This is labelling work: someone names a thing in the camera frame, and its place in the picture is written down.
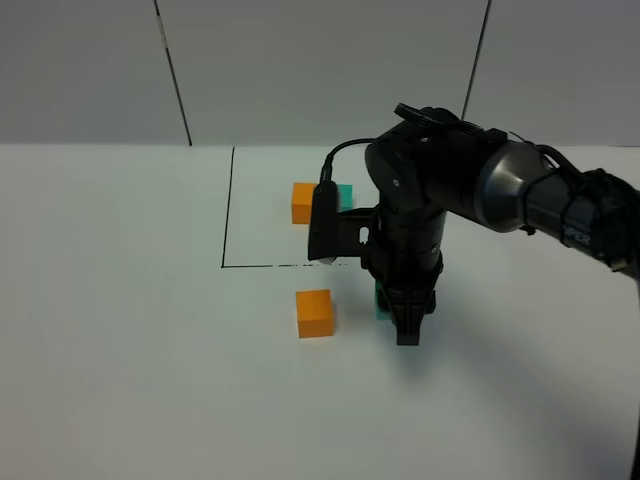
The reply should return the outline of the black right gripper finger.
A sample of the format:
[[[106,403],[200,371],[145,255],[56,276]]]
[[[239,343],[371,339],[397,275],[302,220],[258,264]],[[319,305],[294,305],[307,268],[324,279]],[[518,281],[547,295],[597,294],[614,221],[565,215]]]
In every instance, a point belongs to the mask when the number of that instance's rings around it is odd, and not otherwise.
[[[393,289],[382,287],[398,346],[418,346],[423,318],[436,308],[436,292],[427,289]]]

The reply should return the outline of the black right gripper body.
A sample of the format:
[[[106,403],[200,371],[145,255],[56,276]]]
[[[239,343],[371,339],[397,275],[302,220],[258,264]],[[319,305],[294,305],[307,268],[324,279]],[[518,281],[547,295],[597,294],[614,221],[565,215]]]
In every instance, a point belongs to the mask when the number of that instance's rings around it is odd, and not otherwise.
[[[378,300],[385,298],[387,290],[402,287],[424,291],[426,300],[435,298],[443,270],[444,210],[425,207],[397,213],[379,203],[341,212],[337,218],[341,226],[351,223],[368,229],[360,251],[361,265],[375,279]]]

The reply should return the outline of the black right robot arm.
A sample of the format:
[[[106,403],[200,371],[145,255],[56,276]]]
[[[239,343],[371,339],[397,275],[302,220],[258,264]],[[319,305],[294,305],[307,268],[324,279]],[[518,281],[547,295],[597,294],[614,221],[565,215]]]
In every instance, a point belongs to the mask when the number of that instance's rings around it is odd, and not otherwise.
[[[435,310],[448,214],[498,233],[544,233],[638,277],[639,193],[629,183],[443,108],[399,104],[395,112],[399,123],[366,142],[378,203],[335,213],[333,222],[335,255],[359,258],[374,277],[399,345],[417,345]]]

